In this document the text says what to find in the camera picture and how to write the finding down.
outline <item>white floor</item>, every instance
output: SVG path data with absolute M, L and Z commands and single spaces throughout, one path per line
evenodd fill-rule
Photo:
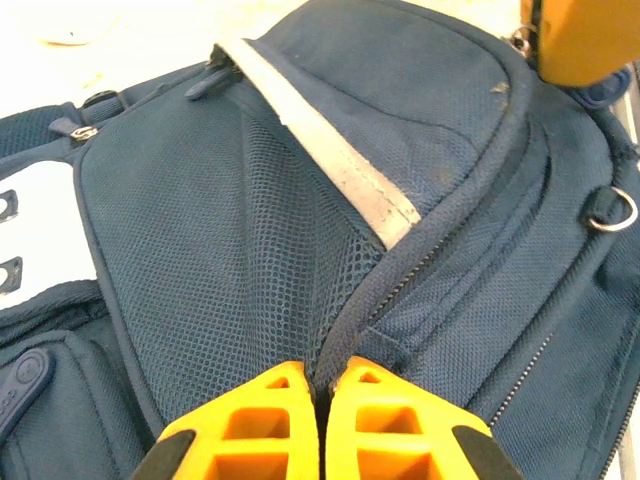
M 519 24 L 518 0 L 412 1 L 498 36 L 508 35 Z M 5 72 L 0 84 L 0 117 L 67 100 L 81 104 L 94 93 L 120 90 L 203 61 L 220 28 L 255 36 L 301 2 L 183 0 L 158 6 L 141 0 L 84 0 L 43 6 L 42 1 L 0 1 L 0 56 Z M 39 40 L 70 38 L 70 32 L 77 40 L 105 30 L 105 23 L 111 24 L 106 33 L 84 46 Z M 637 417 L 631 431 L 640 438 Z M 630 442 L 626 448 L 632 449 Z M 633 455 L 626 458 L 624 480 L 634 480 Z M 616 459 L 607 480 L 618 480 L 620 475 Z

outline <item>reflective strip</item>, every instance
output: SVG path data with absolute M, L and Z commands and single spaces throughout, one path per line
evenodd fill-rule
M 387 249 L 420 221 L 420 214 L 404 193 L 353 148 L 246 41 L 223 37 L 218 45 L 262 93 L 282 124 L 360 212 Z
M 16 192 L 18 212 L 0 223 L 0 263 L 22 258 L 22 279 L 16 291 L 0 295 L 0 310 L 61 283 L 94 280 L 71 165 L 36 163 L 0 180 L 0 193 L 8 190 Z

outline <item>orange plastic object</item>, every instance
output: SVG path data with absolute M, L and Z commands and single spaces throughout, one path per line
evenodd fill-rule
M 521 0 L 523 24 L 533 0 Z M 640 57 L 640 1 L 544 0 L 538 28 L 538 71 L 547 82 L 586 87 Z
M 317 480 L 318 431 L 301 362 L 286 362 L 171 423 L 196 438 L 174 480 Z
M 327 427 L 327 478 L 476 480 L 452 428 L 491 433 L 475 415 L 353 357 L 336 385 Z

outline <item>navy blue backpack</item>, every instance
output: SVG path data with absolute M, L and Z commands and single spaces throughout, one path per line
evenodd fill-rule
M 360 355 L 526 479 L 603 478 L 640 377 L 638 159 L 507 42 L 394 0 L 2 119 L 0 477 L 128 478 L 283 361 L 321 412 Z

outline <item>front pocket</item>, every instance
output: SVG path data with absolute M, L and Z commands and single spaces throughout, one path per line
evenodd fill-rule
M 69 331 L 54 331 L 5 349 L 0 384 L 33 349 L 55 366 L 48 384 L 0 445 L 3 480 L 128 478 L 144 456 L 123 386 L 104 354 Z

